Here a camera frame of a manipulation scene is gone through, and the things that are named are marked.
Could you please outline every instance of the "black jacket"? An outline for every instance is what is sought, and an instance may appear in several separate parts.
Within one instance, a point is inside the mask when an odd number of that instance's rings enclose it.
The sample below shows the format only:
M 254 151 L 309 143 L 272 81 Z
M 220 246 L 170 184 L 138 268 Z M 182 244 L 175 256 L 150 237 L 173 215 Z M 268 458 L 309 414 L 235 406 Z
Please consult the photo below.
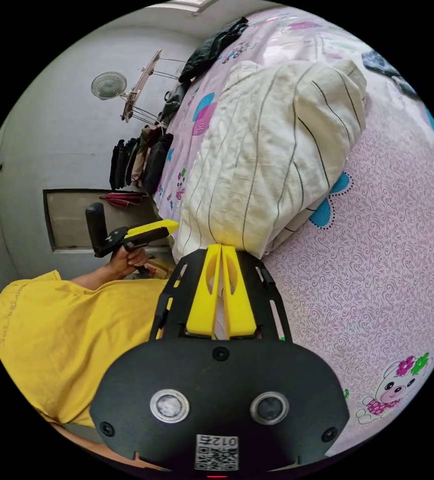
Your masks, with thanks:
M 248 27 L 245 17 L 229 23 L 216 34 L 206 39 L 187 60 L 178 81 L 183 83 L 205 73 L 215 62 L 218 56 L 232 43 L 240 38 Z

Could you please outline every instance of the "blue flower print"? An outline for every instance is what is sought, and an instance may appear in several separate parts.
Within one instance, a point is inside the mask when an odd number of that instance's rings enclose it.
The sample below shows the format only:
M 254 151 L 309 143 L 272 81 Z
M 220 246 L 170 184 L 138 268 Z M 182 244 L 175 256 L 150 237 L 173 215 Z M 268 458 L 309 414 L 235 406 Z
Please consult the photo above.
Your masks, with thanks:
M 329 229 L 333 224 L 333 205 L 332 197 L 347 193 L 352 188 L 352 178 L 347 173 L 343 173 L 332 190 L 329 196 L 318 206 L 317 210 L 311 215 L 310 221 L 317 227 L 322 229 Z

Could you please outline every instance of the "screw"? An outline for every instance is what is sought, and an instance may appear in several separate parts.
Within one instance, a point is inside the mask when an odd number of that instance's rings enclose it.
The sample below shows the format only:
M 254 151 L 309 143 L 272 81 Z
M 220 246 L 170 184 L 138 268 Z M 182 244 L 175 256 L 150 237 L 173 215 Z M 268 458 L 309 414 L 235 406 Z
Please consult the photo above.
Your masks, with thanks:
M 115 435 L 115 429 L 106 421 L 103 421 L 100 424 L 100 431 L 105 435 L 106 437 L 113 437 Z
M 230 356 L 230 352 L 224 347 L 224 346 L 218 346 L 216 348 L 213 349 L 213 352 L 212 352 L 212 357 L 216 360 L 216 361 L 226 361 Z
M 330 427 L 328 428 L 322 435 L 322 441 L 327 443 L 332 440 L 337 436 L 338 430 L 335 427 Z

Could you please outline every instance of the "hand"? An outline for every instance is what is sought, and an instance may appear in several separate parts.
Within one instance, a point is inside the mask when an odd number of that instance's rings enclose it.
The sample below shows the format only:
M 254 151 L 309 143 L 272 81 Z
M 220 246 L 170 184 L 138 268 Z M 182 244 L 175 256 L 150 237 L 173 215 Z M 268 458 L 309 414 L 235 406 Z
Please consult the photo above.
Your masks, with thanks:
M 144 249 L 138 248 L 128 253 L 122 246 L 112 254 L 108 267 L 116 277 L 124 279 L 127 275 L 132 274 L 137 267 L 145 265 L 147 261 L 148 256 Z

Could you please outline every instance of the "yellow t-shirt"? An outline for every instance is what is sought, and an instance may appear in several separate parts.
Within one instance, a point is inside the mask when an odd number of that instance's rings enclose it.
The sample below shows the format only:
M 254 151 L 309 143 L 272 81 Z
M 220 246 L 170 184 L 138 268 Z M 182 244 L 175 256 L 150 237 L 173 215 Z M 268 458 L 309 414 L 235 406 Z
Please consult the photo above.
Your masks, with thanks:
M 88 290 L 54 271 L 0 294 L 0 359 L 48 420 L 94 426 L 89 406 L 107 368 L 146 342 L 165 280 Z

